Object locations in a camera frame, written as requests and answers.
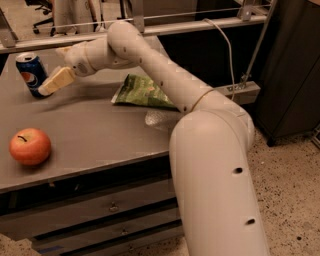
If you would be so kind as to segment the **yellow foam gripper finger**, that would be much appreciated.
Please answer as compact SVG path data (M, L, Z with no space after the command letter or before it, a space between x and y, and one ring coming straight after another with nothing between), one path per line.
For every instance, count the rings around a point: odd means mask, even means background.
M75 72L70 67L58 66L38 88L42 96L49 96L75 81Z
M70 46L66 46L66 47L59 47L56 49L56 53L58 56L60 57L65 57L67 52L71 49Z

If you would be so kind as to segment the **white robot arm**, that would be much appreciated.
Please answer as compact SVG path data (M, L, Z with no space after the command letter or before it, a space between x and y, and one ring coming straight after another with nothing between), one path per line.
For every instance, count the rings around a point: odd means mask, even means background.
M152 49L126 21L59 53L66 65L43 82L43 95L78 76L135 64L182 113L169 157L189 256L270 256L247 159L254 125L241 106Z

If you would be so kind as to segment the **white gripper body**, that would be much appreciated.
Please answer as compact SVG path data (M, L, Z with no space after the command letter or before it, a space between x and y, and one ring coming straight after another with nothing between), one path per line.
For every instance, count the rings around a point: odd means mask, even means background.
M86 54L87 42L81 42L67 47L65 50L64 61L77 76L86 77L96 73Z

